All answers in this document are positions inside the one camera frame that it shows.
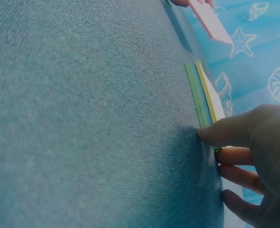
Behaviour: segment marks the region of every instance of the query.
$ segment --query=starfish print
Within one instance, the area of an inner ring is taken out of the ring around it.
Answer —
[[[253,57],[253,52],[249,48],[249,43],[257,37],[255,34],[245,35],[241,27],[237,27],[235,34],[231,36],[234,45],[229,58],[235,57],[237,54],[244,52],[249,57]]]
[[[215,12],[215,14],[219,14],[219,13],[221,13],[222,11],[224,11],[225,10],[225,8],[223,8],[223,7],[221,7],[221,6],[214,6],[214,12]]]

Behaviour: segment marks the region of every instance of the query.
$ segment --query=blue patterned fabric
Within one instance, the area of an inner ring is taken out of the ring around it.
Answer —
[[[280,104],[280,0],[218,0],[214,11],[233,46],[211,40],[192,10],[184,9],[226,116],[244,113],[260,104]],[[247,201],[261,203],[262,196],[246,189],[243,194]]]

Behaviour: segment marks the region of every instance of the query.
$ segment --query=fabric texture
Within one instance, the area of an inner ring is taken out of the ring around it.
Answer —
[[[0,0],[0,228],[223,227],[180,40],[157,0]]]

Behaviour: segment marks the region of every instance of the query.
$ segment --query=human hand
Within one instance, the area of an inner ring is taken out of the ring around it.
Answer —
[[[280,105],[262,105],[247,113],[217,121],[198,130],[204,142],[236,146],[216,153],[220,175],[264,195],[260,206],[222,192],[226,206],[257,228],[280,228]],[[257,173],[235,165],[254,165]]]
[[[170,0],[176,6],[188,7],[187,0]],[[198,0],[201,4],[208,3],[211,5],[212,8],[215,6],[214,0]]]

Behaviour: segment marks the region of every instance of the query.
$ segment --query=pink card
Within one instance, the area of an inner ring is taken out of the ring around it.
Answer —
[[[208,32],[210,38],[227,44],[234,44],[209,4],[201,4],[198,0],[187,0],[187,2]]]

